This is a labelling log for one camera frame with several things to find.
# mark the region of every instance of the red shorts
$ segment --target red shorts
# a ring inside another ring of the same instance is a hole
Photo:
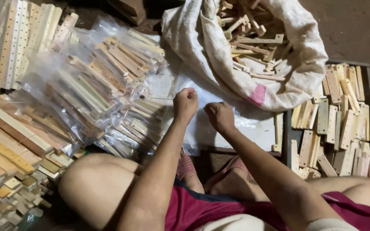
[[[370,231],[369,206],[357,204],[340,192],[324,193],[322,197],[347,223],[360,231]],[[227,195],[201,194],[178,179],[172,188],[165,230],[194,230],[235,214],[249,214],[277,230],[289,230],[271,202],[239,202]]]

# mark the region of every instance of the white sack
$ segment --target white sack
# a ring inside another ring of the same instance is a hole
[[[264,110],[285,111],[312,98],[325,76],[328,56],[315,19],[297,0],[261,3],[284,22],[287,38],[294,44],[294,55],[281,64],[284,83],[251,78],[233,69],[231,51],[216,18],[219,0],[186,0],[183,6],[166,10],[162,34],[188,66],[230,97],[247,99]],[[250,61],[244,60],[255,72],[263,71],[263,66]]]

